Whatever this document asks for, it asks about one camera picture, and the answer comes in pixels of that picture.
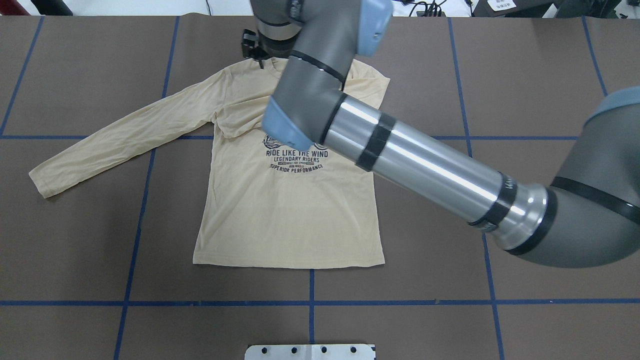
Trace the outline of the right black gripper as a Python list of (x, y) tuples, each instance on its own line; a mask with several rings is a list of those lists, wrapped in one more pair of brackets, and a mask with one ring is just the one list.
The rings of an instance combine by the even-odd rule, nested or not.
[(244, 29), (241, 39), (242, 56), (245, 59), (252, 59), (262, 62), (266, 58), (266, 52), (259, 45), (259, 36), (253, 30)]

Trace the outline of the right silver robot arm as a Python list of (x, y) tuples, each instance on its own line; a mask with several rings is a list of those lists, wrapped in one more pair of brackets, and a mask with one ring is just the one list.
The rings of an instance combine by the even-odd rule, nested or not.
[(519, 184), (343, 88), (370, 57), (390, 0), (252, 0), (258, 43), (288, 59), (262, 129), (306, 152), (323, 145), (493, 235), (510, 255), (557, 268), (612, 264), (639, 250), (639, 88), (606, 96), (550, 186)]

